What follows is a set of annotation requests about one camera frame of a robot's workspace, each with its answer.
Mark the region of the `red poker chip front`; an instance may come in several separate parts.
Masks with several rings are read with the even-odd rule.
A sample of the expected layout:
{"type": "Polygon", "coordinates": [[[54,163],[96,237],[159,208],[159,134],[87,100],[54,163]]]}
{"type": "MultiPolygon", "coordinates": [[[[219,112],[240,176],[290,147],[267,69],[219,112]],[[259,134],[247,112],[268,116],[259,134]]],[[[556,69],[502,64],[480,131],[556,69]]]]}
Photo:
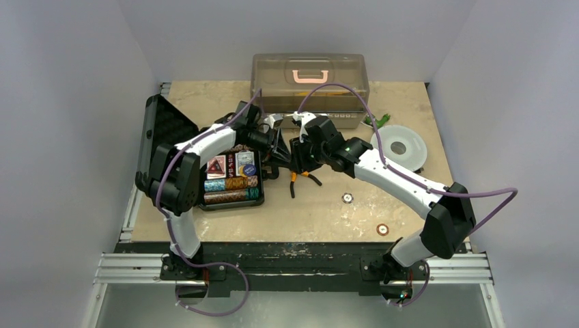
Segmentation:
{"type": "Polygon", "coordinates": [[[377,232],[380,236],[386,236],[386,235],[389,234],[389,227],[388,227],[386,224],[384,224],[384,223],[378,224],[378,225],[376,226],[376,232],[377,232]]]}

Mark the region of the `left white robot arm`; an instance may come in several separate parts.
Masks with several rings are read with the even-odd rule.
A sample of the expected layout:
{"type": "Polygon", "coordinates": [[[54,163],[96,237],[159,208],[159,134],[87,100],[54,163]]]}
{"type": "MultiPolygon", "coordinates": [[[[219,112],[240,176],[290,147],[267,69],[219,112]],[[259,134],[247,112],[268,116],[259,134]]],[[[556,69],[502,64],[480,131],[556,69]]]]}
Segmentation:
{"type": "Polygon", "coordinates": [[[204,194],[203,168],[238,145],[264,153],[274,166],[288,164],[291,155],[279,128],[282,119],[242,101],[236,112],[199,128],[163,96],[148,98],[135,184],[162,213],[170,251],[180,257],[177,270],[186,279],[196,279],[203,268],[212,266],[202,260],[201,242],[189,218],[204,194]]]}

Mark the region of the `blue small blind button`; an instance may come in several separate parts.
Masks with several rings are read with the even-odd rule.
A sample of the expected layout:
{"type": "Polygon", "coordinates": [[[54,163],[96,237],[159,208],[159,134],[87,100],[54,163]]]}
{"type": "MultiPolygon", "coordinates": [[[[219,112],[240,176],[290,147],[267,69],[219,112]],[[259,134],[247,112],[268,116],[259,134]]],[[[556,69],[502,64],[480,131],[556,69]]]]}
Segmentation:
{"type": "Polygon", "coordinates": [[[257,168],[253,164],[244,165],[244,173],[246,177],[254,176],[257,173],[257,168]]]}

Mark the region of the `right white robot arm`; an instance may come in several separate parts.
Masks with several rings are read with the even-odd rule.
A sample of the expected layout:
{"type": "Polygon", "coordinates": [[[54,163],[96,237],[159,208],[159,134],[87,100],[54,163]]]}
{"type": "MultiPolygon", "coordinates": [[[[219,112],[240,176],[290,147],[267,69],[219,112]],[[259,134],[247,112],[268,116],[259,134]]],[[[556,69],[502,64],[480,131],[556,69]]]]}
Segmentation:
{"type": "Polygon", "coordinates": [[[358,138],[344,139],[324,115],[293,113],[300,134],[290,141],[293,170],[312,172],[323,165],[353,179],[367,182],[411,208],[425,223],[422,229],[396,241],[383,255],[379,270],[388,282],[410,267],[436,256],[450,259],[475,227],[475,215],[466,188],[422,179],[412,171],[388,164],[380,151],[358,138]]]}

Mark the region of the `blue playing card deck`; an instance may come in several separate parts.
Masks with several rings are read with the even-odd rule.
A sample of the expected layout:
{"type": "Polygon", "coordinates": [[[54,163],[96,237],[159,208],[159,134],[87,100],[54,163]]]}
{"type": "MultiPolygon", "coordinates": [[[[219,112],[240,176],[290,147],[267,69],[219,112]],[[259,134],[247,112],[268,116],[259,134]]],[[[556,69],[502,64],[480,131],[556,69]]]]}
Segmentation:
{"type": "Polygon", "coordinates": [[[240,176],[238,173],[239,167],[246,164],[255,164],[255,153],[250,150],[242,150],[235,153],[235,166],[236,175],[240,176]]]}

